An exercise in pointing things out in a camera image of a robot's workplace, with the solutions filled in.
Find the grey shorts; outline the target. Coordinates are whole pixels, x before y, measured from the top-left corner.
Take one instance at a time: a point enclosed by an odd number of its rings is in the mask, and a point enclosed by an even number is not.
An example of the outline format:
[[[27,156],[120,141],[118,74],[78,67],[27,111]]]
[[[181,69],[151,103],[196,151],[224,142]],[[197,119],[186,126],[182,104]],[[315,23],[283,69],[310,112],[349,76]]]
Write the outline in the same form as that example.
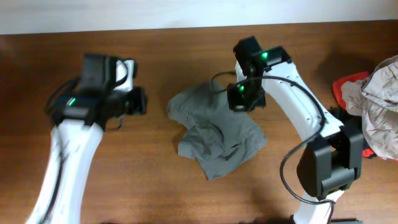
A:
[[[167,114],[187,128],[178,155],[199,162],[208,180],[224,177],[253,158],[268,142],[247,113],[229,109],[223,87],[204,82],[169,100]]]

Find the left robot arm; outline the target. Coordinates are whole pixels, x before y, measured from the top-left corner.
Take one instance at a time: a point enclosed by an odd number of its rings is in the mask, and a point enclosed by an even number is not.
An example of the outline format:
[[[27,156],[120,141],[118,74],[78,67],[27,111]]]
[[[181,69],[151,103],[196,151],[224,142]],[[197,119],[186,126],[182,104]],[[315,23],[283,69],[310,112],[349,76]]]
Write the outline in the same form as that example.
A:
[[[49,96],[45,113],[53,128],[44,181],[27,223],[79,223],[81,203],[94,154],[114,119],[144,115],[144,89],[134,85],[132,58],[84,54],[79,77]]]

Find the black garment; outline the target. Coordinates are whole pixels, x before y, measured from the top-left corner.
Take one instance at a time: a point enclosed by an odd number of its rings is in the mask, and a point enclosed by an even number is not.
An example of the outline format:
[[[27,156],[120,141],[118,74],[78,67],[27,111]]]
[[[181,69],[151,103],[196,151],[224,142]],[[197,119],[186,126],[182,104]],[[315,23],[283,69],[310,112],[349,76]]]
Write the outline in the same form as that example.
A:
[[[330,108],[328,111],[330,112],[330,114],[332,114],[335,118],[337,118],[344,124],[349,123],[349,122],[353,123],[356,126],[356,128],[359,131],[361,131],[361,133],[364,135],[363,125],[362,125],[362,117],[349,114],[346,110],[344,110],[341,107]],[[372,159],[377,156],[376,153],[369,146],[366,139],[363,140],[362,156],[367,159]]]

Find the beige crumpled garment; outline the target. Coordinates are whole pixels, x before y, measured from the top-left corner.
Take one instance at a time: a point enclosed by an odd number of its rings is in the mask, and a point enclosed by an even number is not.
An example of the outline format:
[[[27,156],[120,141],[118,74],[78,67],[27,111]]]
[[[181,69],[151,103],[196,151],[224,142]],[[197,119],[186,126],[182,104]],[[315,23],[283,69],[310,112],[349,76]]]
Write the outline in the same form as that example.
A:
[[[397,160],[397,56],[381,62],[368,78],[344,83],[341,92],[346,111],[362,117],[371,149]]]

